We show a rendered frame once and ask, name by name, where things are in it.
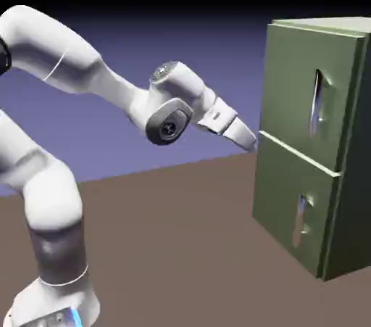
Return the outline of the green cabinet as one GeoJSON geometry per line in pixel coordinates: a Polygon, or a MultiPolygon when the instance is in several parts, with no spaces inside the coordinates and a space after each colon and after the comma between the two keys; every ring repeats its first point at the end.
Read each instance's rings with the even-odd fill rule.
{"type": "Polygon", "coordinates": [[[328,281],[371,266],[371,18],[304,18],[271,23],[275,21],[367,34],[320,278],[328,281]]]}

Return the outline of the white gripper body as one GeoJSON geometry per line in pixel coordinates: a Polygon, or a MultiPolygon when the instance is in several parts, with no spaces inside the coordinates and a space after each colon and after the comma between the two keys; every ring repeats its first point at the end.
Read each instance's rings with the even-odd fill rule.
{"type": "Polygon", "coordinates": [[[256,150],[256,136],[239,117],[234,118],[223,133],[223,136],[247,152],[256,150]]]}

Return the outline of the tall green cabinet door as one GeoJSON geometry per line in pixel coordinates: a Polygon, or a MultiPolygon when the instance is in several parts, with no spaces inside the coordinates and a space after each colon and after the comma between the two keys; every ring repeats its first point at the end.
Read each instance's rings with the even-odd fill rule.
{"type": "Polygon", "coordinates": [[[267,27],[260,130],[340,172],[367,34],[275,21],[267,27]],[[326,121],[309,135],[315,70],[331,81],[326,121]]]}

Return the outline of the short green cabinet door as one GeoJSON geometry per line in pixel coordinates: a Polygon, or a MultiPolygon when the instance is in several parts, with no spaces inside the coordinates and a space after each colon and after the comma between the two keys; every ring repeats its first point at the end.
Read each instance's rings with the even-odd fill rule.
{"type": "Polygon", "coordinates": [[[254,219],[314,277],[324,271],[328,231],[341,174],[315,162],[270,134],[259,133],[254,219]],[[312,235],[292,245],[299,194],[313,197],[312,235]]]}

